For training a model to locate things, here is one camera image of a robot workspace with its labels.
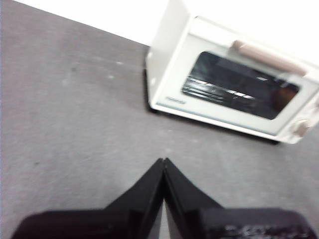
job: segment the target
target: gray carpet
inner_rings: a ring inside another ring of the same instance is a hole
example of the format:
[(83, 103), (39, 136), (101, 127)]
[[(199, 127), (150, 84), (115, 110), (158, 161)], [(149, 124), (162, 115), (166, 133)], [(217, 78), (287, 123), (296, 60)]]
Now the gray carpet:
[(1, 238), (35, 212), (108, 205), (159, 157), (225, 207), (296, 210), (318, 229), (319, 127), (299, 144), (272, 145), (151, 113), (147, 49), (1, 1)]

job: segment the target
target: white wall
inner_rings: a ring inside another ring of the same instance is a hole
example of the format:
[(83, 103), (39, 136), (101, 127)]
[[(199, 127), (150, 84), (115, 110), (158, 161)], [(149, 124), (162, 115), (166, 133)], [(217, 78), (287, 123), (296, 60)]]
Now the white wall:
[[(150, 45), (167, 0), (18, 0)], [(208, 4), (211, 19), (267, 37), (271, 45), (319, 65), (319, 0), (188, 0)]]
[(146, 45), (167, 5), (167, 0), (17, 1)]

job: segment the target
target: oven handle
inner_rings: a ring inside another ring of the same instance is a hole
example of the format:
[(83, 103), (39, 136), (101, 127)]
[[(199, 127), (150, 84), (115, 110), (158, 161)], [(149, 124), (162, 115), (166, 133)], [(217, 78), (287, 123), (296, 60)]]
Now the oven handle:
[(306, 70), (301, 66), (259, 49), (258, 47), (247, 44), (246, 42), (236, 40), (233, 42), (232, 47), (235, 48), (241, 55), (253, 58), (254, 60), (263, 62), (279, 70), (296, 73), (301, 76), (305, 76), (307, 74)]

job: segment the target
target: white toaster oven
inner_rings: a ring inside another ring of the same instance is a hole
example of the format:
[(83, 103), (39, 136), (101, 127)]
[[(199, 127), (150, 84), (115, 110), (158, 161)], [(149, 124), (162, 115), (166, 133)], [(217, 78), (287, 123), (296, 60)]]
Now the white toaster oven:
[(151, 108), (286, 143), (319, 121), (319, 67), (170, 0), (146, 57)]

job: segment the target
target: oven knob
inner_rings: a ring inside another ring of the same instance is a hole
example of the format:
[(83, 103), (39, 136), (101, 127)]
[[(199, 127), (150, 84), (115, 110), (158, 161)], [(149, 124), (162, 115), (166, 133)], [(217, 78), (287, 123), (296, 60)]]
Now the oven knob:
[(305, 133), (310, 128), (310, 121), (308, 119), (302, 119), (295, 123), (294, 133), (299, 137), (304, 137)]

